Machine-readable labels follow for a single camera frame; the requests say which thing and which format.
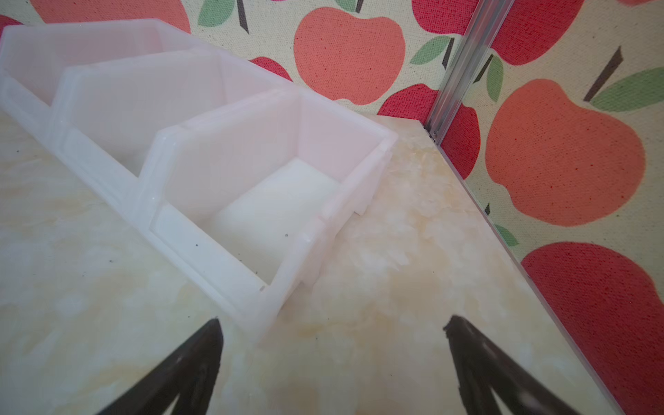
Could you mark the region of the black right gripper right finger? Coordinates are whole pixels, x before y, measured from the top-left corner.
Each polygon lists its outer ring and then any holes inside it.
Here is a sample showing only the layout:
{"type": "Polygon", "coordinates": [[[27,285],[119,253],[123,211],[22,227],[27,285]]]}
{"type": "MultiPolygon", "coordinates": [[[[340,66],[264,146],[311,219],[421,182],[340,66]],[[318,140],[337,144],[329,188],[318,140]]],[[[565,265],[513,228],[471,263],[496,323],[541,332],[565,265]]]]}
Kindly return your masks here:
{"type": "Polygon", "coordinates": [[[466,318],[452,316],[444,332],[466,413],[500,414],[498,400],[513,414],[577,413],[466,318]]]}

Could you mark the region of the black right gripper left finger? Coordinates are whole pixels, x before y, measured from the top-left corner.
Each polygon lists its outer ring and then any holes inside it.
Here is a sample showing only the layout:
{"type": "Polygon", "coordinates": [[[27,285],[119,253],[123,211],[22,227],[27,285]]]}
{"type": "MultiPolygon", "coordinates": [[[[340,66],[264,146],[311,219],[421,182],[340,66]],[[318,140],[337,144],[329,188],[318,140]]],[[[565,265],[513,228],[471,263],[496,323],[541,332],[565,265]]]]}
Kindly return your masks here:
{"type": "Polygon", "coordinates": [[[224,337],[213,318],[102,414],[205,414],[221,366],[224,337]]]}

